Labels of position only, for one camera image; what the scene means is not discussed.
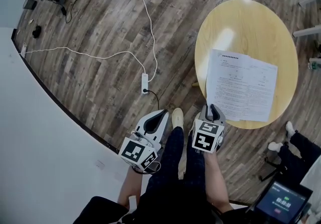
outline round table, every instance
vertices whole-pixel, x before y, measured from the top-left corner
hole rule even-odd
[[[298,63],[291,34],[269,8],[251,0],[230,0],[214,8],[204,20],[196,41],[195,67],[206,98],[206,76],[212,49],[242,53],[278,66],[268,122],[227,121],[242,129],[257,129],[275,121],[295,92]]]

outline hand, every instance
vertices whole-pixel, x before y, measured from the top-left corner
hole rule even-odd
[[[210,167],[213,167],[213,168],[219,168],[216,151],[214,151],[213,153],[204,152],[203,155],[204,155],[204,160],[206,165],[209,165]]]

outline beige shoe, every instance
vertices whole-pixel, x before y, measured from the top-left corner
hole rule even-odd
[[[196,114],[194,121],[193,121],[193,126],[189,131],[189,134],[191,133],[191,131],[193,131],[193,136],[194,136],[194,132],[195,132],[195,122],[196,122],[195,120],[198,120],[200,118],[200,115],[201,115],[201,113]]]
[[[176,108],[172,113],[172,124],[173,129],[176,127],[183,128],[184,124],[184,114],[181,108]]]

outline shoe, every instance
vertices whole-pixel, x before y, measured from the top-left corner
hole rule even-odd
[[[285,125],[286,129],[286,136],[287,138],[291,139],[291,137],[295,134],[295,130],[291,122],[287,122]]]
[[[56,2],[59,3],[60,5],[64,5],[65,2],[66,2],[66,0],[58,0],[58,1],[56,1]]]
[[[198,119],[200,118],[200,115],[201,115],[201,113],[196,114],[196,116],[195,116],[195,118],[194,118],[194,121],[193,121],[192,128],[191,128],[190,131],[189,131],[189,134],[190,134],[191,132],[193,132],[193,137],[194,137],[194,132],[195,132],[195,122],[196,122],[196,120],[198,120]]]
[[[271,142],[271,143],[269,143],[267,148],[271,151],[276,151],[279,153],[282,146],[283,146],[283,143]]]
[[[172,113],[172,124],[173,129],[176,127],[183,128],[184,124],[184,114],[181,108],[176,108]]]

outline document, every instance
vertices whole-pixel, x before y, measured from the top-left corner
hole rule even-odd
[[[273,104],[277,66],[251,59],[242,120],[267,122]]]
[[[277,66],[251,57],[213,50],[206,81],[207,104],[216,105],[232,121],[268,121]]]

